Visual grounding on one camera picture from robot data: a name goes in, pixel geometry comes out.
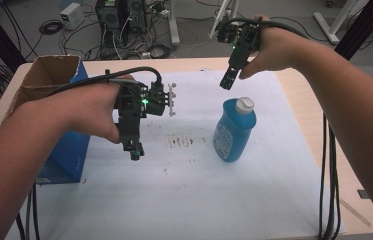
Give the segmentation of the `blue bottle with white cap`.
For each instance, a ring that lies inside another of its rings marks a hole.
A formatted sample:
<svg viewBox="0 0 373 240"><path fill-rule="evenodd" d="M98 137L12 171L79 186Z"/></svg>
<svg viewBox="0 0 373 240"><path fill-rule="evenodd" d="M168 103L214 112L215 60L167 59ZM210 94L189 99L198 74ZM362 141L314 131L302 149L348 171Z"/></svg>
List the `blue bottle with white cap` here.
<svg viewBox="0 0 373 240"><path fill-rule="evenodd" d="M249 97L223 103L223 114L213 136L214 149L223 161L232 163L240 158L256 122L254 102Z"/></svg>

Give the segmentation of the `white power supply box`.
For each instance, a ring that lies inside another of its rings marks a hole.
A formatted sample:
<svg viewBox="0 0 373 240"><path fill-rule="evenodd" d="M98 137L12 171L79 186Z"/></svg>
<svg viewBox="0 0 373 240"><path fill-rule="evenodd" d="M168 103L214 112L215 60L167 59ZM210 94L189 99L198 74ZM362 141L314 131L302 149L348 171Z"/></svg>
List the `white power supply box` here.
<svg viewBox="0 0 373 240"><path fill-rule="evenodd" d="M68 28L74 29L84 21L84 14L79 3L71 3L60 12L61 18Z"/></svg>

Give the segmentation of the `white foam mat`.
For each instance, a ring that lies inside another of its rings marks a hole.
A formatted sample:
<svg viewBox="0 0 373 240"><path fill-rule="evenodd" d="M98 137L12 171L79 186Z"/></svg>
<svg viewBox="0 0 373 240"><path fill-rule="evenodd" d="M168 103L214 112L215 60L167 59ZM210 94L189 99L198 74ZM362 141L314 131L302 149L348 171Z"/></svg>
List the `white foam mat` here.
<svg viewBox="0 0 373 240"><path fill-rule="evenodd" d="M92 138L77 184L37 190L39 240L307 239L337 232L326 174L271 72L220 87L218 71L171 72L175 101L141 123L144 154ZM247 96L257 123L241 157L213 146L223 103Z"/></svg>

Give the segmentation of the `white desk foot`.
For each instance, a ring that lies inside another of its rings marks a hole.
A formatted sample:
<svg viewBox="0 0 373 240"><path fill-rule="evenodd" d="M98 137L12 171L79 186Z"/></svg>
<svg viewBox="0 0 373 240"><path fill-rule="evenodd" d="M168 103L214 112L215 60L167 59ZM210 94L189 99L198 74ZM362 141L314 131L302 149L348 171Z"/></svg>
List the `white desk foot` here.
<svg viewBox="0 0 373 240"><path fill-rule="evenodd" d="M346 18L351 14L352 9L360 1L361 0L346 0L343 7L331 24L326 21L326 19L320 12L313 13L314 19L332 45L337 45L339 43L339 38L337 37L339 28L344 23Z"/></svg>

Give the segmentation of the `black computer tower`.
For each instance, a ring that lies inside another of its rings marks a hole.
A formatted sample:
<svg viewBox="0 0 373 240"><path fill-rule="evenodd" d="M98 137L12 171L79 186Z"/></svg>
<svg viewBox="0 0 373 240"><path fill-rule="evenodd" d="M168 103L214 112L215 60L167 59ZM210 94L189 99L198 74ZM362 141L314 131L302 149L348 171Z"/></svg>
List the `black computer tower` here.
<svg viewBox="0 0 373 240"><path fill-rule="evenodd" d="M124 43L122 35L122 9L119 0L97 0L95 12L101 27L102 41L105 45Z"/></svg>
<svg viewBox="0 0 373 240"><path fill-rule="evenodd" d="M127 0L127 12L132 34L142 34L147 31L147 19L144 0Z"/></svg>

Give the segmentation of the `person's left hand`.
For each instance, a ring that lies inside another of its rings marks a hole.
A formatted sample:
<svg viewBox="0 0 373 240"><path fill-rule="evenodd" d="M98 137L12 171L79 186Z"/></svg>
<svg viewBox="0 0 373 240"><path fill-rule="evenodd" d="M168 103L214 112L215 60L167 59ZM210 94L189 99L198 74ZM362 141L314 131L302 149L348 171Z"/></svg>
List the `person's left hand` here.
<svg viewBox="0 0 373 240"><path fill-rule="evenodd" d="M64 103L58 108L64 128L119 144L120 133L112 113L120 90L117 83L96 83L54 95L54 100Z"/></svg>

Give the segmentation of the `person's right hand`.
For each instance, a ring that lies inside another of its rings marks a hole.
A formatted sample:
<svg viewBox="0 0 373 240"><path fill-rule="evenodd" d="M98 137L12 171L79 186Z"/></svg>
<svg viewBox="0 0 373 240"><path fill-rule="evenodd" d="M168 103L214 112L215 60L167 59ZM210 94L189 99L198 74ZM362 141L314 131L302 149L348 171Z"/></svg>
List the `person's right hand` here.
<svg viewBox="0 0 373 240"><path fill-rule="evenodd" d="M244 80L263 71L301 70L313 45L311 40L290 31L263 27L258 54L241 69L239 78Z"/></svg>

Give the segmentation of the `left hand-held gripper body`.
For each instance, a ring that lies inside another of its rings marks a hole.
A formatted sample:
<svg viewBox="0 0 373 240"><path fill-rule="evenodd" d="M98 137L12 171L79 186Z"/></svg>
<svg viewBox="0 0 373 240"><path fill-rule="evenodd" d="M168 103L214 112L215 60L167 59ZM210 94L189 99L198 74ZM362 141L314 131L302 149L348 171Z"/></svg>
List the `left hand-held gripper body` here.
<svg viewBox="0 0 373 240"><path fill-rule="evenodd" d="M118 128L121 134L138 134L140 120L148 114L162 116L165 107L172 107L175 94L164 91L160 82L152 82L148 87L138 81L124 81L115 104L118 110Z"/></svg>

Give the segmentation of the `white desk leg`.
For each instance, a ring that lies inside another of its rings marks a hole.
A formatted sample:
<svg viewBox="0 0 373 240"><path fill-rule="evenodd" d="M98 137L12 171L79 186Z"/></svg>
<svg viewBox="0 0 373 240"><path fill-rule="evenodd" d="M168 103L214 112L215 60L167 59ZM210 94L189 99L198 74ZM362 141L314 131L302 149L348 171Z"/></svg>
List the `white desk leg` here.
<svg viewBox="0 0 373 240"><path fill-rule="evenodd" d="M180 44L180 35L177 25L177 18L175 14L175 2L176 0L169 0L169 17L168 25L171 37L171 43L173 46L178 46Z"/></svg>

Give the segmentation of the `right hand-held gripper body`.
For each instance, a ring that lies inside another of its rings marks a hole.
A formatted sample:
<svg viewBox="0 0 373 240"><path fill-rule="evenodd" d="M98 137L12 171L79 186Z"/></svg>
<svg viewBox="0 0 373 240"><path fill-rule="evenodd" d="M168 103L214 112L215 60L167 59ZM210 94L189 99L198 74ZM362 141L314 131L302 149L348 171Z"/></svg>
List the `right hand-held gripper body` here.
<svg viewBox="0 0 373 240"><path fill-rule="evenodd" d="M246 64L252 52L259 47L261 20L234 18L217 24L216 39L232 46L229 64Z"/></svg>

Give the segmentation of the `blue cardboard box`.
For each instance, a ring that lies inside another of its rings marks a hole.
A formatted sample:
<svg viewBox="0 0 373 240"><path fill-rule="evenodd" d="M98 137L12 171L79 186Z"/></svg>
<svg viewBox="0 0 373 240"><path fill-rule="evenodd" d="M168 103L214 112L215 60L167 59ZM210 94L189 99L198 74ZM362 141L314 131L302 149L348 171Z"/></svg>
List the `blue cardboard box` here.
<svg viewBox="0 0 373 240"><path fill-rule="evenodd" d="M87 77L88 74L79 56L37 57L16 90L5 119L11 116L12 112L23 103L44 98L58 87ZM79 183L89 139L89 135L73 131L64 134L41 168L36 183Z"/></svg>

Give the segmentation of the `white metal stand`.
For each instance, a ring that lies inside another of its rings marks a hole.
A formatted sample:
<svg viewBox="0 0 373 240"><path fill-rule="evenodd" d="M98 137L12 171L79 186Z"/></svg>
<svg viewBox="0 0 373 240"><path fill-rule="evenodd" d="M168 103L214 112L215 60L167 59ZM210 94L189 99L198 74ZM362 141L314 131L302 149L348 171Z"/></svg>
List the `white metal stand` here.
<svg viewBox="0 0 373 240"><path fill-rule="evenodd" d="M223 0L209 34L210 39L215 37L216 28L223 19L232 19L237 16L239 3L240 0Z"/></svg>

